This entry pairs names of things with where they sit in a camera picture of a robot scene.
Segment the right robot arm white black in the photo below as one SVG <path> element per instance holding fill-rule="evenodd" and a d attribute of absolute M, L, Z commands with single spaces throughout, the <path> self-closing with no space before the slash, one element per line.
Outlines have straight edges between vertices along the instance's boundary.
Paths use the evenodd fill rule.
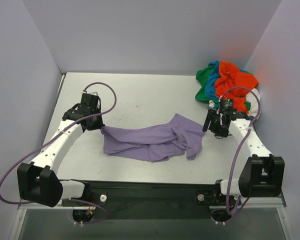
<path fill-rule="evenodd" d="M 234 159 L 243 156 L 246 160 L 238 178 L 234 178 L 236 161 L 232 162 L 228 179 L 220 181 L 220 187 L 211 192 L 215 203 L 223 204 L 230 196 L 266 198 L 281 194 L 283 158 L 265 147 L 248 115 L 235 109 L 232 99 L 221 99 L 218 110 L 208 110 L 202 131 L 211 131 L 218 138 L 231 135 L 238 143 Z"/>

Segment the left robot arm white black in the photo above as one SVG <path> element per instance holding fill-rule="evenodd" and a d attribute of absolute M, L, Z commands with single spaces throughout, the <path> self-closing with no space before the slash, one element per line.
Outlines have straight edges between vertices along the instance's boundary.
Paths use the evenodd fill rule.
<path fill-rule="evenodd" d="M 53 135 L 56 140 L 44 147 L 30 163 L 17 168 L 22 200 L 54 207 L 59 201 L 73 199 L 85 206 L 91 201 L 89 185 L 78 180 L 60 180 L 58 169 L 74 142 L 85 132 L 104 127 L 101 99 L 96 92 L 83 93 L 81 101 L 68 109 Z"/>

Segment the purple t shirt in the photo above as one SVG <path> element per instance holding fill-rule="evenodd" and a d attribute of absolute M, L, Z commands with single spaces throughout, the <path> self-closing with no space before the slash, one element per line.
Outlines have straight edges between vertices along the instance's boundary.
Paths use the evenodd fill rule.
<path fill-rule="evenodd" d="M 105 126 L 100 132 L 104 154 L 152 163 L 184 154 L 194 160 L 204 136 L 202 125 L 178 113 L 164 124 L 140 129 Z"/>

